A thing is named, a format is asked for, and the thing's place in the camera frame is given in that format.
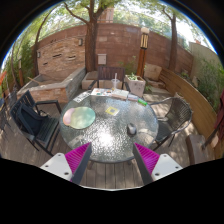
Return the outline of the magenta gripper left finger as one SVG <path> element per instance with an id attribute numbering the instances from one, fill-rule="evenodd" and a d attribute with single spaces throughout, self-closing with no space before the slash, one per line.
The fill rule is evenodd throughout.
<path id="1" fill-rule="evenodd" d="M 79 185 L 91 153 L 92 144 L 86 143 L 66 154 L 55 154 L 41 166 L 41 169 Z"/>

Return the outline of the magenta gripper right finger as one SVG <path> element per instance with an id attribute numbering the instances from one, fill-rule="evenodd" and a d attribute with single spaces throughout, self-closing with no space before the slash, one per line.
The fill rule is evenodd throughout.
<path id="1" fill-rule="evenodd" d="M 138 143 L 133 144 L 133 154 L 144 185 L 182 169 L 168 154 L 159 155 L 155 151 Z"/>

